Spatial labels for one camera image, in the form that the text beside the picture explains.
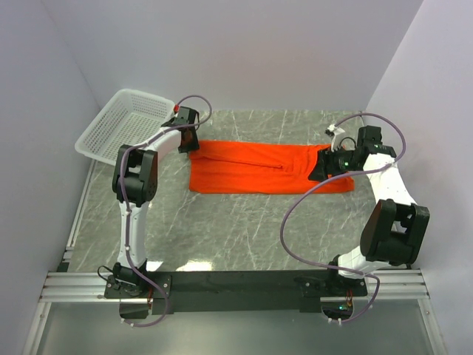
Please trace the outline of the orange t shirt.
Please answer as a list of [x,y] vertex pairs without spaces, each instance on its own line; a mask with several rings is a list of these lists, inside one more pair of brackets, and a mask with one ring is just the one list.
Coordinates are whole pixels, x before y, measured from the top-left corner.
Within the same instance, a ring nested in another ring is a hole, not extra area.
[[316,186],[309,175],[323,145],[201,141],[189,154],[189,190],[200,194],[296,195]]

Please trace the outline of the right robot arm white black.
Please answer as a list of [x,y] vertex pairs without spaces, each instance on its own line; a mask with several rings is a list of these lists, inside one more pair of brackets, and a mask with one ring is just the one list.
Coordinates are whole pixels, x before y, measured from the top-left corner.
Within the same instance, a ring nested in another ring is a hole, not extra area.
[[337,256],[340,269],[324,277],[327,291],[340,295],[350,287],[350,279],[360,279],[383,267],[414,263],[430,213],[408,193],[395,161],[395,150],[382,143],[381,128],[360,128],[353,149],[343,147],[349,138],[343,129],[331,125],[326,134],[332,138],[331,145],[318,152],[308,178],[322,182],[348,172],[365,172],[376,201],[359,246]]

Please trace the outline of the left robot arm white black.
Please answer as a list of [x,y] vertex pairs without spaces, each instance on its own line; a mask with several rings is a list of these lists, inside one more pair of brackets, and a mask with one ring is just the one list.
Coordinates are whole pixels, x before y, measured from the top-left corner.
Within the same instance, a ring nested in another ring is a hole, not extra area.
[[112,191],[120,206],[121,245],[112,273],[130,297],[143,295],[148,287],[144,239],[149,204],[157,192],[158,163],[175,149],[180,153],[198,150],[199,123],[198,111],[176,106],[156,135],[118,150]]

